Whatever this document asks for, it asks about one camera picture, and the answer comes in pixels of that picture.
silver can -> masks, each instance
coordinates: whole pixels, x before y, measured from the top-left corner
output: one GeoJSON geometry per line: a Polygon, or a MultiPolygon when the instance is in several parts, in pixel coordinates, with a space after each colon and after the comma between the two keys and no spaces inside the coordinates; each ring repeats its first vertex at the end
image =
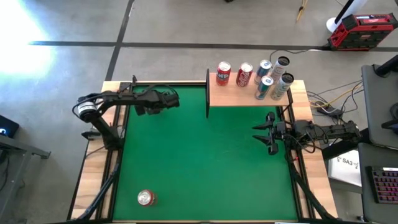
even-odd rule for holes
{"type": "Polygon", "coordinates": [[[273,100],[280,100],[283,95],[287,92],[287,90],[290,88],[294,81],[294,77],[290,73],[285,73],[283,74],[280,79],[278,84],[276,84],[274,90],[271,93],[271,98],[273,100]]]}
{"type": "Polygon", "coordinates": [[[276,60],[274,65],[274,69],[271,72],[271,78],[274,80],[274,84],[276,84],[280,77],[286,72],[286,68],[289,66],[290,60],[285,57],[281,56],[276,60]]]}
{"type": "Polygon", "coordinates": [[[268,76],[262,77],[261,82],[260,82],[259,86],[257,87],[256,94],[254,94],[256,99],[263,100],[266,97],[266,95],[273,83],[274,83],[274,81],[271,77],[268,77],[268,76]]]}
{"type": "Polygon", "coordinates": [[[259,69],[257,70],[257,76],[254,78],[254,83],[259,84],[261,81],[261,78],[266,76],[272,68],[272,63],[268,60],[262,60],[260,62],[259,69]]]}

blue soda can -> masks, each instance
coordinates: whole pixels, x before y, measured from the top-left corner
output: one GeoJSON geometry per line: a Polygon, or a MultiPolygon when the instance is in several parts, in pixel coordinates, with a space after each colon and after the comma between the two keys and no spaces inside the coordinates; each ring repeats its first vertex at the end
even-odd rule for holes
{"type": "Polygon", "coordinates": [[[254,79],[254,83],[259,84],[261,81],[261,78],[268,74],[271,67],[272,67],[272,63],[270,61],[262,60],[260,62],[259,69],[257,70],[257,76],[254,79]]]}
{"type": "Polygon", "coordinates": [[[264,76],[261,78],[256,94],[254,95],[257,100],[263,100],[266,97],[267,92],[269,91],[269,88],[272,86],[273,83],[274,80],[271,77],[264,76]]]}

computer keyboard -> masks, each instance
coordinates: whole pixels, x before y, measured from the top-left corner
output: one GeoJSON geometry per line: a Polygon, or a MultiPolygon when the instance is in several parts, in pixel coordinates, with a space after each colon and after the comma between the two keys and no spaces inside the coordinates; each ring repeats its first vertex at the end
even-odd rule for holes
{"type": "Polygon", "coordinates": [[[367,167],[376,203],[398,204],[398,168],[367,167]]]}

white can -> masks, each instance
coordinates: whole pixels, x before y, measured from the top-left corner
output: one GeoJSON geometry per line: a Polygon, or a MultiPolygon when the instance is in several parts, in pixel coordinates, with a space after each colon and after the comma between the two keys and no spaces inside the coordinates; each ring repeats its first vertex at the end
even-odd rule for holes
{"type": "Polygon", "coordinates": [[[276,84],[280,77],[286,72],[286,68],[289,66],[290,60],[285,57],[281,56],[276,60],[274,69],[271,72],[271,78],[274,80],[274,84],[276,84]]]}
{"type": "Polygon", "coordinates": [[[280,100],[283,95],[287,92],[287,90],[290,88],[294,81],[294,77],[290,73],[285,73],[283,74],[280,79],[278,84],[276,84],[274,90],[271,93],[271,98],[273,100],[280,100]]]}

wooden table frame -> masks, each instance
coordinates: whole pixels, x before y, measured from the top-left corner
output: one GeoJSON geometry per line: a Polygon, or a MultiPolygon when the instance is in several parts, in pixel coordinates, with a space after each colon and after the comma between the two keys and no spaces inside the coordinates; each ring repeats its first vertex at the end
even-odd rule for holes
{"type": "MultiPolygon", "coordinates": [[[[180,81],[180,82],[137,82],[137,85],[151,85],[156,83],[166,83],[169,85],[188,85],[188,86],[205,86],[208,87],[206,81],[180,81]]],[[[111,90],[118,91],[131,82],[104,82],[102,91],[111,90]]],[[[307,92],[304,82],[302,80],[294,81],[288,92],[289,101],[292,106],[278,107],[278,111],[286,121],[295,121],[299,119],[312,120],[310,105],[308,102],[307,92]]],[[[103,115],[105,121],[114,126],[123,125],[126,127],[128,123],[129,108],[126,106],[112,107],[103,115]]],[[[103,146],[102,139],[89,141],[86,148],[86,154],[103,146]]],[[[113,171],[116,159],[121,159],[123,156],[123,149],[118,151],[102,150],[92,154],[90,157],[83,160],[81,165],[81,172],[76,183],[75,193],[72,198],[70,210],[68,213],[68,220],[79,217],[85,209],[90,205],[96,194],[99,192],[103,182],[109,177],[113,171]]],[[[292,151],[292,157],[298,157],[295,161],[295,167],[300,172],[305,183],[310,187],[313,194],[319,202],[326,208],[328,213],[337,217],[335,203],[331,193],[326,168],[323,162],[322,152],[317,150],[313,154],[305,151],[292,151]]],[[[101,206],[97,208],[95,214],[91,217],[92,220],[98,220],[103,223],[113,222],[114,203],[116,198],[116,189],[118,178],[115,183],[107,191],[101,206]]],[[[292,180],[293,193],[296,201],[296,211],[299,218],[320,218],[319,214],[309,204],[302,189],[294,180],[292,180]]],[[[185,222],[197,222],[193,220],[186,220],[185,222]]],[[[257,220],[252,222],[275,222],[274,220],[257,220]]]]}

